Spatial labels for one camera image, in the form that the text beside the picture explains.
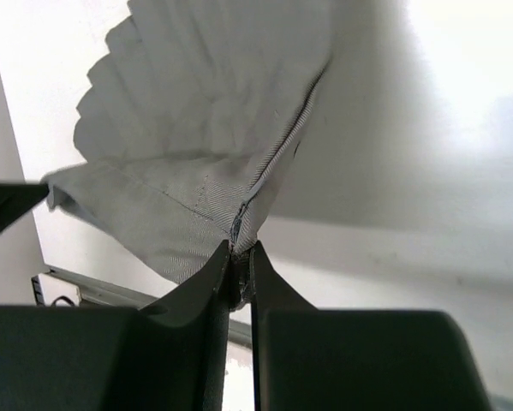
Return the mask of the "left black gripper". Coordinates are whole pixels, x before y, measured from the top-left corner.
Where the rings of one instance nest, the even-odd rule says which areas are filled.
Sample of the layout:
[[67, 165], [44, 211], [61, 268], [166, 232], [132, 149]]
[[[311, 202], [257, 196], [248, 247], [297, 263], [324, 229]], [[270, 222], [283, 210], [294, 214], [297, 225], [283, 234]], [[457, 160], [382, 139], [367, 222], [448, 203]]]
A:
[[48, 193], [45, 184], [0, 182], [0, 234], [44, 200]]

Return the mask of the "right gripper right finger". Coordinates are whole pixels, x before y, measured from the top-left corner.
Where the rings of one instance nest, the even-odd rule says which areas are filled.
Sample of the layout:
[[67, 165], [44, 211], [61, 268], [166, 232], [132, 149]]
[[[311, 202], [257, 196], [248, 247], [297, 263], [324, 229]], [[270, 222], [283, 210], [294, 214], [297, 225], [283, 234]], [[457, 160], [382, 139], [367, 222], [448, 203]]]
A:
[[319, 309], [249, 260], [258, 410], [488, 410], [466, 338], [437, 310]]

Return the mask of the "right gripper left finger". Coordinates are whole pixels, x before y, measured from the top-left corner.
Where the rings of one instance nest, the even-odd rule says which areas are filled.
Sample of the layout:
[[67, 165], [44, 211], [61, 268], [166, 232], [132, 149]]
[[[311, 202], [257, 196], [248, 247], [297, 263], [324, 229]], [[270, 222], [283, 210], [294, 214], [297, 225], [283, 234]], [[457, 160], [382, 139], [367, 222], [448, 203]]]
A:
[[142, 309], [0, 306], [0, 410], [219, 410], [229, 267]]

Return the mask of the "grey pleated skirt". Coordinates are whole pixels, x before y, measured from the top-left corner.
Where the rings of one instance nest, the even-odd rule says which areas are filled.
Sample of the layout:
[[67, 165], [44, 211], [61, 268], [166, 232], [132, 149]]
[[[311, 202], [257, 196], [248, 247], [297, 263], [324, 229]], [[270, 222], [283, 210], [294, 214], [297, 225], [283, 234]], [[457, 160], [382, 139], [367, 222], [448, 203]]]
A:
[[306, 133], [331, 60], [327, 1], [131, 1], [88, 71], [47, 204], [104, 231], [174, 283], [219, 244], [230, 308], [254, 292], [248, 254]]

